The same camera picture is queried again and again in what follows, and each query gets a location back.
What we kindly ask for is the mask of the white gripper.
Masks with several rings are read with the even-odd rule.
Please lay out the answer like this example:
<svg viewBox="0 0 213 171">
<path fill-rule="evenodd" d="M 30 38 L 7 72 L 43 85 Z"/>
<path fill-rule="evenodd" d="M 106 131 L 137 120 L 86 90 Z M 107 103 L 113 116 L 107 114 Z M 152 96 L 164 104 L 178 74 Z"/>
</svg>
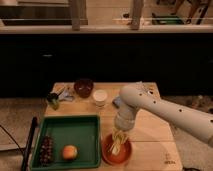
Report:
<svg viewBox="0 0 213 171">
<path fill-rule="evenodd" d="M 120 108 L 114 119 L 114 126 L 117 128 L 112 133 L 112 144 L 109 147 L 109 152 L 112 154 L 113 143 L 120 141 L 121 146 L 127 141 L 128 134 L 134 128 L 137 111 Z"/>
</svg>

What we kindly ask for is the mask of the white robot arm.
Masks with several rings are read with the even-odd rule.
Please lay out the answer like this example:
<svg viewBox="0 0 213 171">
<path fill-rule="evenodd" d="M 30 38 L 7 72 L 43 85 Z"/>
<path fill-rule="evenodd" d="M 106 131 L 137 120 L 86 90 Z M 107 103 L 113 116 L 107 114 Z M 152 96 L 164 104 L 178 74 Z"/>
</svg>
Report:
<svg viewBox="0 0 213 171">
<path fill-rule="evenodd" d="M 139 84 L 123 86 L 119 97 L 121 105 L 114 119 L 117 130 L 132 130 L 138 111 L 144 109 L 213 147 L 213 115 L 158 99 Z"/>
</svg>

